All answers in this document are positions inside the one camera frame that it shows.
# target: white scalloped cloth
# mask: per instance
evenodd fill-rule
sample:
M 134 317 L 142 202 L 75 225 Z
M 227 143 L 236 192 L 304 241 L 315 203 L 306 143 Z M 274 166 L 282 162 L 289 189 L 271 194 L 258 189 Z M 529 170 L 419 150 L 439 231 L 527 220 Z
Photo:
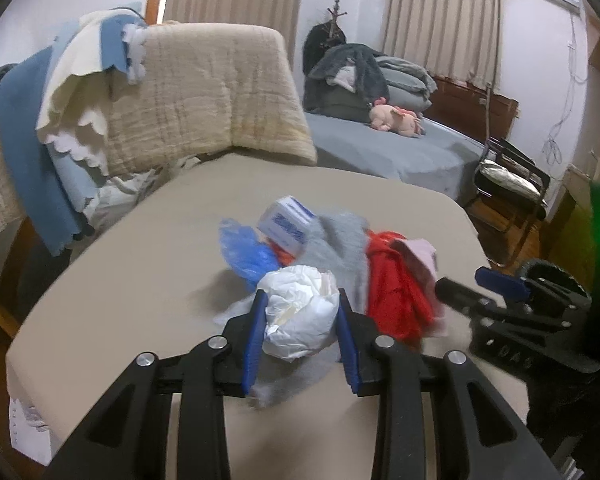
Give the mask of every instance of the white scalloped cloth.
M 105 146 L 110 99 L 102 71 L 100 24 L 128 9 L 99 10 L 80 18 L 80 30 L 58 60 L 42 99 L 36 131 L 43 144 L 70 153 L 90 168 L 109 174 Z

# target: blue towel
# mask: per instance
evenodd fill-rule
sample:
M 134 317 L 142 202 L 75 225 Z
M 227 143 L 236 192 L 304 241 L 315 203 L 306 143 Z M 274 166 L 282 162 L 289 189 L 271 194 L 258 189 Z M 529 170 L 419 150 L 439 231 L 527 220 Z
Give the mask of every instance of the blue towel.
M 0 82 L 0 142 L 20 203 L 56 256 L 80 235 L 86 218 L 72 207 L 46 146 L 36 136 L 52 48 L 24 60 Z

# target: electrical cable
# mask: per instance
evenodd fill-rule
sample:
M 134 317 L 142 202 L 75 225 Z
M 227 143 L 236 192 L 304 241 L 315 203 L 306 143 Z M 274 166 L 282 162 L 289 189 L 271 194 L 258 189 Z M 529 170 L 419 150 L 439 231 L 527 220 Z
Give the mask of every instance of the electrical cable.
M 573 14 L 570 13 L 571 19 L 571 43 L 569 45 L 569 84 L 567 86 L 567 94 L 564 99 L 564 107 L 560 119 L 550 129 L 549 134 L 542 146 L 542 154 L 547 165 L 551 168 L 554 165 L 560 166 L 562 164 L 562 150 L 555 139 L 560 135 L 562 126 L 571 117 L 573 112 L 573 105 L 575 101 L 576 85 L 583 85 L 587 82 L 588 77 L 579 78 L 576 74 L 576 63 L 578 60 L 578 40 L 576 37 L 575 23 L 573 21 Z M 549 172 L 551 180 L 556 178 Z

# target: stuffed animal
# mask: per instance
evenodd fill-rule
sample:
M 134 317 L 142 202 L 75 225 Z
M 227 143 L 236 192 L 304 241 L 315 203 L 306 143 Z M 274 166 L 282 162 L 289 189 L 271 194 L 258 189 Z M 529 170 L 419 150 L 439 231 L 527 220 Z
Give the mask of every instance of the stuffed animal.
M 395 132 L 404 137 L 418 137 L 422 130 L 415 112 L 386 104 L 386 99 L 376 99 L 369 112 L 371 127 L 380 132 Z

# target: metal screw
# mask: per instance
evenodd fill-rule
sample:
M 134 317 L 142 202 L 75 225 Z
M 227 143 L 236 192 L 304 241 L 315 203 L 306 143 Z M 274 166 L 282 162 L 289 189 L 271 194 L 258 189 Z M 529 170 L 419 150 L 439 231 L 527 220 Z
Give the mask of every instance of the metal screw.
M 376 337 L 376 344 L 380 348 L 391 348 L 394 345 L 394 338 L 390 335 L 379 335 Z
M 466 355 L 459 350 L 449 352 L 448 358 L 455 365 L 462 365 L 466 361 Z
M 154 364 L 155 355 L 151 352 L 143 352 L 138 357 L 136 357 L 136 364 L 138 366 L 150 366 Z
M 227 343 L 228 341 L 226 338 L 222 337 L 221 335 L 215 335 L 206 342 L 206 344 L 209 345 L 209 348 L 213 348 L 214 350 L 221 350 L 227 345 Z

